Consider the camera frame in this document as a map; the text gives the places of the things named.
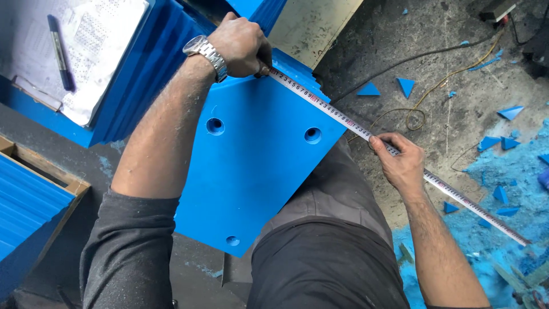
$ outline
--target wristwatch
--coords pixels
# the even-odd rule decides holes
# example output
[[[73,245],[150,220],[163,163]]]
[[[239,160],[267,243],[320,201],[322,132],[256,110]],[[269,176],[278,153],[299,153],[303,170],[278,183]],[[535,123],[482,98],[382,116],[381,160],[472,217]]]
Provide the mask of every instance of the wristwatch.
[[[187,56],[192,56],[194,54],[201,54],[206,57],[214,66],[217,76],[215,76],[216,82],[222,82],[227,77],[227,65],[223,57],[215,50],[212,44],[208,41],[205,35],[199,35],[195,38],[192,38],[185,46],[183,47],[183,52]]]

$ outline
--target watch face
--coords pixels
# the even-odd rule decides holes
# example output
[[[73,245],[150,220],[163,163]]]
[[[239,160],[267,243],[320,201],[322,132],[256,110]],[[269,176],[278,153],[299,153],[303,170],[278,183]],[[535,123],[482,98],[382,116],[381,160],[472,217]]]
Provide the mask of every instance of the watch face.
[[[189,51],[192,51],[195,47],[197,47],[202,40],[206,38],[205,35],[199,35],[193,39],[191,39],[185,46],[183,47],[183,52],[188,53]]]

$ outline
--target silver metal watch band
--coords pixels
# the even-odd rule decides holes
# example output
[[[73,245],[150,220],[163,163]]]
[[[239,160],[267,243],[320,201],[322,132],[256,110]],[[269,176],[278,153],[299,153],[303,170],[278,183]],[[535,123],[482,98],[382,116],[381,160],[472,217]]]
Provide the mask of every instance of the silver metal watch band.
[[[198,48],[198,52],[206,57],[217,72],[216,81],[222,82],[227,77],[227,65],[223,57],[215,50],[210,42],[205,41]]]

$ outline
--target yellow cable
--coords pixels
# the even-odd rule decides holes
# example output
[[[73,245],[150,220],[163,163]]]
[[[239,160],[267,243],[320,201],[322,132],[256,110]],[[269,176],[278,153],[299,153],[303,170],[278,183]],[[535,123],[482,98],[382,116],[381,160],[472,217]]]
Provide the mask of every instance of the yellow cable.
[[[454,74],[457,74],[459,72],[463,72],[465,70],[468,70],[470,68],[473,68],[473,67],[476,67],[477,65],[479,65],[484,59],[486,59],[490,53],[494,50],[494,48],[496,47],[497,43],[499,42],[501,36],[503,35],[503,30],[500,31],[500,33],[497,35],[496,37],[496,40],[494,41],[494,43],[492,44],[492,47],[490,47],[490,49],[488,50],[488,52],[482,56],[478,61],[476,61],[475,63],[471,64],[470,66],[466,67],[466,68],[463,68],[463,69],[459,69],[455,72],[452,72],[452,73],[449,73],[447,76],[445,76],[441,81],[439,81],[433,88],[429,89],[422,97],[421,99],[419,99],[419,101],[416,103],[416,105],[414,105],[412,108],[394,108],[394,109],[391,109],[389,111],[386,111],[385,113],[383,113],[381,116],[379,116],[373,123],[372,125],[370,125],[370,131],[372,130],[372,128],[374,127],[374,124],[376,124],[376,122],[381,119],[383,116],[387,115],[388,113],[390,112],[393,112],[393,111],[402,111],[402,110],[405,110],[405,111],[409,111],[408,112],[408,115],[406,116],[406,127],[408,128],[408,130],[412,130],[412,131],[415,131],[419,128],[421,128],[425,122],[426,122],[426,116],[425,116],[425,112],[422,111],[421,109],[418,109],[417,107],[421,104],[421,102],[423,102],[423,100],[427,97],[427,95],[429,93],[431,93],[433,90],[435,90],[440,84],[442,84],[444,81],[446,81],[446,79],[448,79],[449,77],[451,77],[452,75]],[[420,112],[423,114],[423,120],[421,121],[420,125],[413,128],[410,126],[410,115],[413,113],[413,112]],[[358,135],[354,136],[353,138],[349,139],[348,142],[354,140],[355,138],[357,138]]]

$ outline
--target bolt hole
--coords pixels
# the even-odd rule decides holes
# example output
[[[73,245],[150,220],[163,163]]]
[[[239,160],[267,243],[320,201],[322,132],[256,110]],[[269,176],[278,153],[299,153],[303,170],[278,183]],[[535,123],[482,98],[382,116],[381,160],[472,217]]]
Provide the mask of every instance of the bolt hole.
[[[225,131],[225,125],[217,118],[210,118],[206,122],[206,130],[212,135],[221,135]]]
[[[309,128],[305,131],[305,141],[310,144],[317,144],[322,138],[322,132],[319,128]]]
[[[238,246],[238,244],[240,244],[240,239],[238,239],[236,236],[229,236],[226,240],[227,245],[229,246]]]

